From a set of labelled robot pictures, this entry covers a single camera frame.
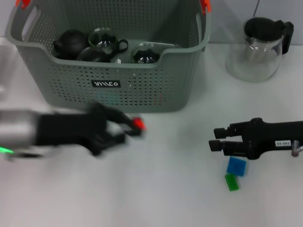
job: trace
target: glass teapot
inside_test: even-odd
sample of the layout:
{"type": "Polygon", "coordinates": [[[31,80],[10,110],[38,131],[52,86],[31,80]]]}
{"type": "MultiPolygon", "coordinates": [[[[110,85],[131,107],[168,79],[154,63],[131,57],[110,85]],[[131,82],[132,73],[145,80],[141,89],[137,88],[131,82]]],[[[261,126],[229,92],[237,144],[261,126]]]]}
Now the glass teapot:
{"type": "Polygon", "coordinates": [[[231,46],[226,66],[235,76],[263,81],[277,71],[282,54],[288,52],[293,36],[291,22],[254,17],[244,23],[245,44],[231,46]]]}

